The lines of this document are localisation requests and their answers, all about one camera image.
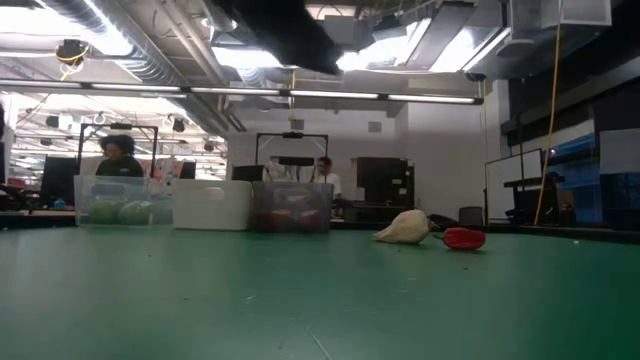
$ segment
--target white vegetable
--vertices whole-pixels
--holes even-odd
[[[386,229],[373,235],[375,241],[418,244],[429,234],[431,222],[420,210],[398,214]]]

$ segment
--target woman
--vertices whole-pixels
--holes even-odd
[[[100,140],[100,147],[107,157],[100,163],[98,176],[143,177],[140,163],[133,158],[135,141],[127,135],[110,135]]]

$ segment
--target white plastic bin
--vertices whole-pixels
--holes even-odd
[[[75,176],[74,197],[78,225],[170,225],[167,196],[149,192],[149,179],[113,176]]]
[[[247,181],[174,180],[173,227],[247,230],[252,187]]]

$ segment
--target metal frame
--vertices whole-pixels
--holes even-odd
[[[147,84],[116,84],[98,82],[45,81],[0,79],[0,90],[15,92],[52,92],[56,94],[107,95],[141,97],[187,98],[191,94],[279,96],[294,98],[320,98],[367,101],[391,101],[400,103],[426,103],[448,105],[482,105],[484,99],[467,96],[434,94],[378,93],[357,91],[277,89],[277,88],[233,88],[225,86],[168,86]]]
[[[84,142],[87,139],[84,137],[84,130],[88,127],[95,128],[96,131],[108,127],[113,130],[133,130],[133,129],[151,129],[153,131],[153,149],[151,152],[151,171],[149,172],[149,177],[153,177],[153,173],[155,172],[156,166],[156,149],[158,146],[158,127],[157,126],[146,126],[146,125],[130,125],[130,124],[81,124],[80,125],[80,140],[78,141],[78,174],[80,174],[80,166],[82,165],[82,149],[84,148]]]
[[[320,135],[320,134],[302,134],[302,133],[295,133],[296,135],[300,136],[299,139],[305,138],[305,137],[312,137],[312,138],[322,138],[324,139],[325,142],[325,146],[324,146],[324,156],[329,156],[329,135]],[[257,133],[256,134],[256,156],[255,156],[255,165],[259,165],[258,164],[258,153],[260,152],[260,138],[263,136],[279,136],[281,138],[287,139],[287,138],[291,138],[293,139],[294,137],[289,137],[287,135],[291,135],[291,133]]]

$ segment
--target chair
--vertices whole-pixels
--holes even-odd
[[[484,211],[480,206],[468,206],[458,211],[458,222],[461,226],[483,226]]]

